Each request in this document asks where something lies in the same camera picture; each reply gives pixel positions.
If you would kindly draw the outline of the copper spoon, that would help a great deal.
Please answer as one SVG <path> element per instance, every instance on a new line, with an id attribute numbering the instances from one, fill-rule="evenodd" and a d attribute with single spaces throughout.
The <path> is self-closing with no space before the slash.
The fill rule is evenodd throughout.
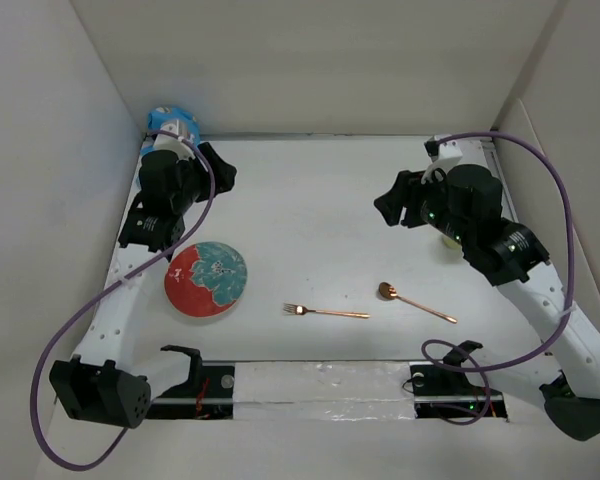
<path id="1" fill-rule="evenodd" d="M 385 300 L 399 300 L 399 301 L 404 302 L 416 309 L 419 309 L 419 310 L 424 311 L 430 315 L 433 315 L 439 319 L 442 319 L 450 324 L 458 323 L 458 320 L 456 318 L 454 318 L 448 314 L 442 313 L 440 311 L 437 311 L 435 309 L 432 309 L 428 306 L 425 306 L 421 303 L 418 303 L 414 300 L 408 299 L 408 298 L 400 295 L 397 292 L 396 288 L 387 282 L 381 282 L 378 285 L 378 294 Z"/>

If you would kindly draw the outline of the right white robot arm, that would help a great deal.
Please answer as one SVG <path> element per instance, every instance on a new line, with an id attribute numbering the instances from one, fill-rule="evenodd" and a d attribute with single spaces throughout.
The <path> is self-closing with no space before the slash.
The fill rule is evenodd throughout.
<path id="1" fill-rule="evenodd" d="M 600 332 L 566 298 L 549 254 L 531 230 L 502 215 L 503 187 L 479 165 L 448 172 L 401 171 L 374 206 L 389 226 L 429 224 L 456 241 L 464 259 L 528 321 L 543 352 L 498 370 L 496 356 L 465 341 L 443 360 L 442 381 L 463 394 L 477 383 L 542 409 L 567 436 L 600 434 Z M 481 363 L 466 360 L 473 356 Z"/>

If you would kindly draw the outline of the blue astronaut print cloth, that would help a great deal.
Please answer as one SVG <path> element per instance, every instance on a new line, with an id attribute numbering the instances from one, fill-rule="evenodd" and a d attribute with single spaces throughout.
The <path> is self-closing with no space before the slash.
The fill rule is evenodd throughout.
<path id="1" fill-rule="evenodd" d="M 200 143 L 199 125 L 192 113 L 175 106 L 160 106 L 149 111 L 147 127 L 150 131 L 167 131 L 169 125 L 174 127 L 174 133 L 185 137 L 191 143 Z"/>

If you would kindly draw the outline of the pale yellow mug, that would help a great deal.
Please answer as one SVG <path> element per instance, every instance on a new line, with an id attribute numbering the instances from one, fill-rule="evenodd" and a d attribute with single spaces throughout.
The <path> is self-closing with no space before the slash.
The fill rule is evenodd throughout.
<path id="1" fill-rule="evenodd" d="M 461 249 L 461 245 L 456 240 L 454 240 L 448 236 L 445 236 L 445 235 L 442 235 L 441 239 L 447 248 L 454 249 L 454 250 Z"/>

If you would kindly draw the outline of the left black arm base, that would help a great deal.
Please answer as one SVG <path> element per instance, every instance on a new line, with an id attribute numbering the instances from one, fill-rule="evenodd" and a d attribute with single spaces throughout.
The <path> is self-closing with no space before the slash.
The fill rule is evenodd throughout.
<path id="1" fill-rule="evenodd" d="M 152 401 L 150 420 L 231 420 L 236 365 L 205 362 L 197 349 L 167 345 L 162 351 L 187 357 L 187 379 Z"/>

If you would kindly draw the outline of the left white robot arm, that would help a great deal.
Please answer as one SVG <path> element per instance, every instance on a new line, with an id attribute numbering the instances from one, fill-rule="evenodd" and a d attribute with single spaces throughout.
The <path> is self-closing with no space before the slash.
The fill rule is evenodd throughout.
<path id="1" fill-rule="evenodd" d="M 196 148 L 158 136 L 140 159 L 139 191 L 133 197 L 112 261 L 115 276 L 98 300 L 89 329 L 68 361 L 54 362 L 50 383 L 67 415 L 133 429 L 152 401 L 174 389 L 192 396 L 202 387 L 202 359 L 191 347 L 167 345 L 143 364 L 134 347 L 142 328 L 141 290 L 150 268 L 168 266 L 176 245 L 191 236 L 184 215 L 235 185 L 236 168 L 208 142 Z"/>

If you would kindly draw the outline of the copper fork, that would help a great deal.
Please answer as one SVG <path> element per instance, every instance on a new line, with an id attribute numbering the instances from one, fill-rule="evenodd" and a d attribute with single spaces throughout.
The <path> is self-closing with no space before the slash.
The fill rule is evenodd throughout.
<path id="1" fill-rule="evenodd" d="M 360 313 L 360 312 L 344 312 L 344 311 L 334 311 L 334 310 L 324 310 L 324 309 L 311 309 L 303 305 L 284 303 L 283 311 L 287 314 L 292 315 L 307 315 L 307 314 L 316 314 L 316 315 L 328 315 L 328 316 L 338 316 L 345 318 L 357 318 L 357 319 L 369 319 L 370 315 L 368 313 Z"/>

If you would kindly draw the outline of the red and teal plate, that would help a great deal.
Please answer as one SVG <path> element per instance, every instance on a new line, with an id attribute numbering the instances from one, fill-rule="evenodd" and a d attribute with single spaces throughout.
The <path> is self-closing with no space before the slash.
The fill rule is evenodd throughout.
<path id="1" fill-rule="evenodd" d="M 164 277 L 171 305 L 193 318 L 210 318 L 231 309 L 248 279 L 243 256 L 221 242 L 199 242 L 177 254 Z"/>

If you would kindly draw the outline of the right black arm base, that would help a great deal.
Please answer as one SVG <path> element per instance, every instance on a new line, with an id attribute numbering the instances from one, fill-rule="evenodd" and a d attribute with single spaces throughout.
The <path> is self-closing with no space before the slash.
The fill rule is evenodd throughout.
<path id="1" fill-rule="evenodd" d="M 440 369 L 429 361 L 409 364 L 409 377 L 402 383 L 402 390 L 413 397 L 417 419 L 465 425 L 476 422 L 484 412 L 485 419 L 509 420 L 499 391 L 492 390 L 487 401 L 483 386 L 462 373 Z"/>

